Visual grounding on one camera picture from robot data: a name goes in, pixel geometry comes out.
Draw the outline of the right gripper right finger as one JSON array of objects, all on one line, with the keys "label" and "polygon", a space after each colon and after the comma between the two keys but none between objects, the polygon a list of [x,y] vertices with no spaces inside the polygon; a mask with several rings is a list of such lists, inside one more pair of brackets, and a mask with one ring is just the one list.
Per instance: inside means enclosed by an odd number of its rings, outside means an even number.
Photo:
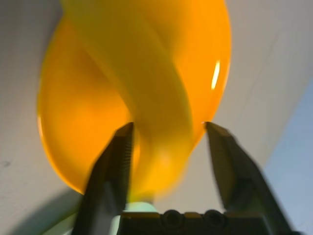
[{"label": "right gripper right finger", "polygon": [[293,230],[259,167],[225,128],[206,122],[211,162],[226,212],[259,212],[276,235]]}]

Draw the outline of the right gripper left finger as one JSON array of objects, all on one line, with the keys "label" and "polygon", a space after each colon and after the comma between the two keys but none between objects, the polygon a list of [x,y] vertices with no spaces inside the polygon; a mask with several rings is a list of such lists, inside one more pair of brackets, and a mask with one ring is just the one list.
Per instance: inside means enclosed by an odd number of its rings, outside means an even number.
[{"label": "right gripper left finger", "polygon": [[90,174],[73,226],[75,235],[108,235],[112,220],[126,207],[134,124],[116,130]]}]

